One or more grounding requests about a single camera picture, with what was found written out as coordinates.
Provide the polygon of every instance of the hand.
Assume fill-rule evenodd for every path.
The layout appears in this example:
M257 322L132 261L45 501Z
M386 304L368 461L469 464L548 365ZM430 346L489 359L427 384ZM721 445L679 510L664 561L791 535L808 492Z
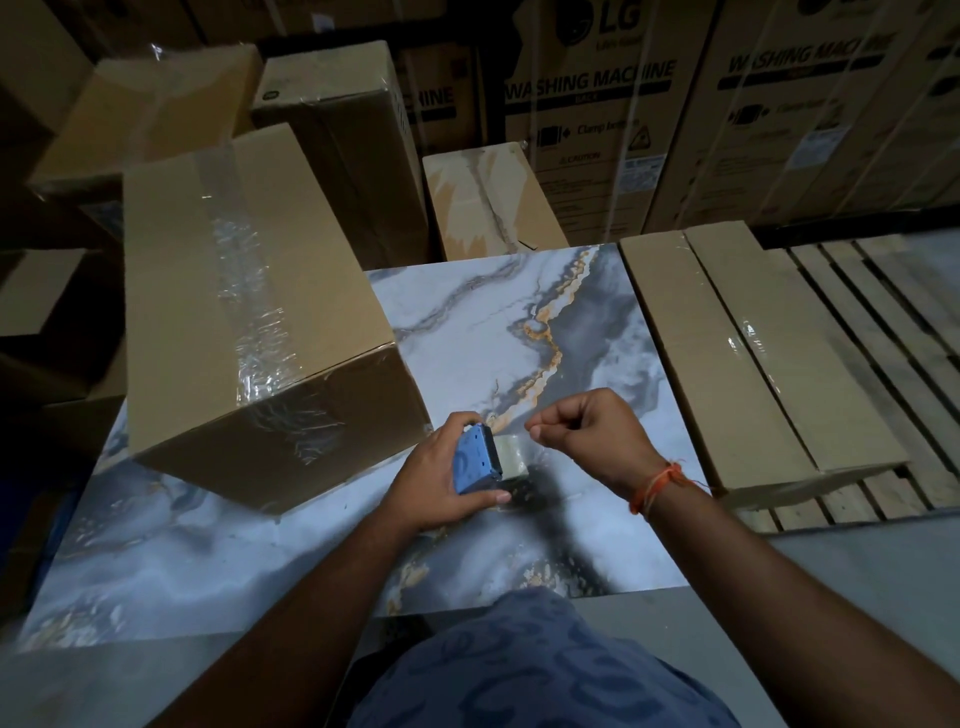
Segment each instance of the hand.
M612 389L567 397L524 426L535 442L569 455L624 500L631 500L669 465L651 445L634 410Z
M484 508L510 502L506 491L465 496L453 489L453 453L466 425L480 422L476 412L454 412L407 456L380 503L380 510L413 533L460 521Z

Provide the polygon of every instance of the person's left hand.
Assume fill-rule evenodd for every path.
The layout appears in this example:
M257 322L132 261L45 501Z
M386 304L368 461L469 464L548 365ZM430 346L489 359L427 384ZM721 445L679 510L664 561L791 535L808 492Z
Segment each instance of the person's left hand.
M453 489L453 453L466 425L480 422L476 412L454 412L407 456L379 508L414 533L460 521L484 508L510 501L506 491L464 496Z

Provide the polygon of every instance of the red string bracelet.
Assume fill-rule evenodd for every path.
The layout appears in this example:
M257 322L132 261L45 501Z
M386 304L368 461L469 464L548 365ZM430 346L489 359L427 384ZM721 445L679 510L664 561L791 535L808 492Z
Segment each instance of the red string bracelet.
M647 514L650 513L650 506L654 503L654 498L670 483L677 483L677 485L696 485L696 483L684 475L684 469L680 467L680 463L670 463L651 479L650 485L642 491L636 491L630 501L630 512L635 516L642 513L643 518L646 519Z

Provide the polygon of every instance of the person's right hand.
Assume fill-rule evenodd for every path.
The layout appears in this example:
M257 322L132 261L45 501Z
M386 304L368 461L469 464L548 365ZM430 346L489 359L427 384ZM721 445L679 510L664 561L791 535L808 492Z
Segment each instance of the person's right hand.
M612 389L551 404L524 424L535 442L559 450L624 500L669 463L654 449L630 405Z

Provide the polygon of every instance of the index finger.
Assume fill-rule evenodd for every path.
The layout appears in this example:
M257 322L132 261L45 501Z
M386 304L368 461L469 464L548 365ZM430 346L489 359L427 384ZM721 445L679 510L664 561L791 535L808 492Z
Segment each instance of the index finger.
M464 427L467 425L476 425L482 422L483 418L476 412L451 412L446 418L440 429L437 430L437 445L441 448L448 448L454 451L457 447L457 440L464 434Z
M576 422L584 416L588 399L589 392L564 397L562 400L555 401L549 407L542 409L527 420L523 426L530 429L534 425L565 425Z

